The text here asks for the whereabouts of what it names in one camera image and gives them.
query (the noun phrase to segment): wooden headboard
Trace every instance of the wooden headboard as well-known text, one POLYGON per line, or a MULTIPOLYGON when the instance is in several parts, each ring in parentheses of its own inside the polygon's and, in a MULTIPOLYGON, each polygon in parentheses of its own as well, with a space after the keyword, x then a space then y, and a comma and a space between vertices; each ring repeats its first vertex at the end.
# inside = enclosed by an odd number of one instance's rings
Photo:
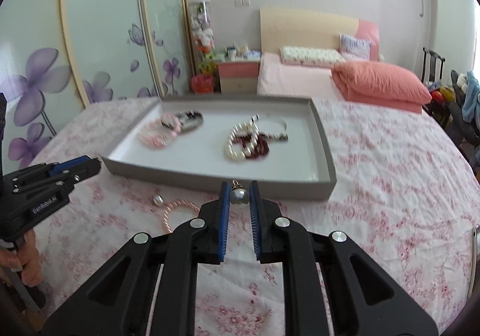
POLYGON ((279 54, 282 46, 339 50, 343 33, 374 42, 370 59, 378 59, 378 27, 349 16, 268 7, 260 9, 260 30, 263 53, 279 54))

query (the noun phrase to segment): floral bedsheet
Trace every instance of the floral bedsheet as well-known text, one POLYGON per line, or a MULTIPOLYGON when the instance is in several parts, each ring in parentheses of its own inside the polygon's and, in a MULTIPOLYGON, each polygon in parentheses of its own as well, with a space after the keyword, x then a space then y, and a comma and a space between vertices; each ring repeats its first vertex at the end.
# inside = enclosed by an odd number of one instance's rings
MULTIPOLYGON (((98 155, 152 99, 92 105, 34 162, 98 155)), ((337 186, 326 202, 275 201, 308 230, 345 231, 443 331, 465 304, 471 230, 480 221, 480 188, 469 165, 427 116, 314 101, 337 186)), ((165 233, 162 210, 152 203, 156 194, 198 206, 217 196, 113 176, 103 167, 76 187, 70 205, 37 226, 48 314, 135 233, 165 233)), ((197 336, 284 334, 281 267, 255 261, 250 227, 248 206, 232 207, 226 261, 199 266, 197 336)))

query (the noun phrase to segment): tray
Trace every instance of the tray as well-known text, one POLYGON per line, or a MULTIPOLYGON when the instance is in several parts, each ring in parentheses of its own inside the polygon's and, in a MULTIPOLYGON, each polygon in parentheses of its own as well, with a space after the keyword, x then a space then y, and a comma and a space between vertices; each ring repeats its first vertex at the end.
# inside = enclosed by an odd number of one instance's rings
MULTIPOLYGON (((282 131, 279 123, 268 119, 258 122, 258 127, 264 132, 282 131)), ((165 97, 140 115, 102 159, 113 174, 202 191, 216 192, 225 180, 236 179, 244 186, 257 180, 263 196, 270 198, 326 200, 337 183, 322 123, 308 98, 165 97), (201 112, 203 125, 180 135, 162 150, 149 150, 138 141, 137 133, 145 123, 164 111, 184 110, 201 112), (281 117, 287 124, 288 142, 269 142, 270 153, 265 159, 230 161, 223 150, 232 127, 255 114, 281 117)))

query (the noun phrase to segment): pink headboard panel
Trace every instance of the pink headboard panel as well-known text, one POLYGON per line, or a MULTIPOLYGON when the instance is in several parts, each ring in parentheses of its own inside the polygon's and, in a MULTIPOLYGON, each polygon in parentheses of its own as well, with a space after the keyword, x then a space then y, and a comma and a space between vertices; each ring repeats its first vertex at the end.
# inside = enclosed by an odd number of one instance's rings
POLYGON ((378 61, 378 53, 380 51, 380 35, 378 26, 375 23, 359 19, 358 31, 355 37, 358 39, 368 39, 371 41, 370 61, 378 61))

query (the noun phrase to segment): folded pink blanket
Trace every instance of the folded pink blanket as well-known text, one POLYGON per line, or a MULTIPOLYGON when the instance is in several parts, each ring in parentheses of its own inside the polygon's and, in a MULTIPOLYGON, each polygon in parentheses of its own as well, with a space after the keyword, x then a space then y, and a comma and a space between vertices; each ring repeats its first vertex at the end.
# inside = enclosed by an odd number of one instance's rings
POLYGON ((332 77, 347 101, 421 113, 431 101, 428 89, 411 71, 384 62, 345 62, 332 77))

